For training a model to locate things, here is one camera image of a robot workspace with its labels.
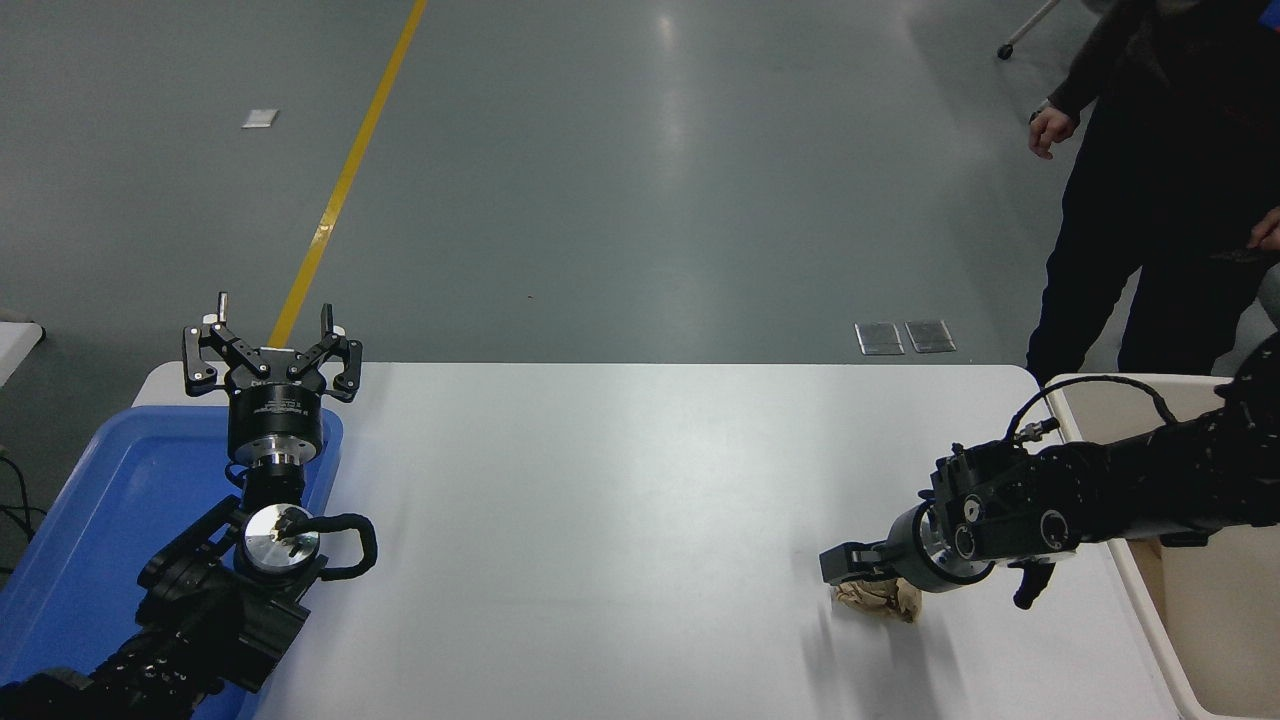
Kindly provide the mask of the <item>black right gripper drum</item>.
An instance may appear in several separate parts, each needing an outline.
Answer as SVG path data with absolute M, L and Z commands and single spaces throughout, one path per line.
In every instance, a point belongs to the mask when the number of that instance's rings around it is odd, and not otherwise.
M 902 512 L 891 525 L 883 555 L 892 570 L 919 591 L 938 593 L 941 579 L 933 562 L 936 532 L 931 509 L 915 507 Z

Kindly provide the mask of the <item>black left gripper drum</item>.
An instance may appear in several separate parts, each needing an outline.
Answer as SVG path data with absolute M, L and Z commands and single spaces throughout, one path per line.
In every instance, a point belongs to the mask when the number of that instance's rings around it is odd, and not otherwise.
M 230 369 L 227 388 L 227 448 L 234 462 L 283 456 L 306 464 L 321 451 L 326 378 L 315 365 L 303 365 L 294 351 L 259 350 L 247 366 Z

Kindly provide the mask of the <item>person's right hand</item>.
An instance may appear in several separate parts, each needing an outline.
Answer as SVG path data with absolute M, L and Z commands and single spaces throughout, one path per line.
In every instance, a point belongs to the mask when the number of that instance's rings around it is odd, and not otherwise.
M 1028 122 L 1028 149 L 1030 152 L 1044 160 L 1053 158 L 1053 147 L 1057 143 L 1071 138 L 1079 120 L 1044 100 L 1032 114 Z

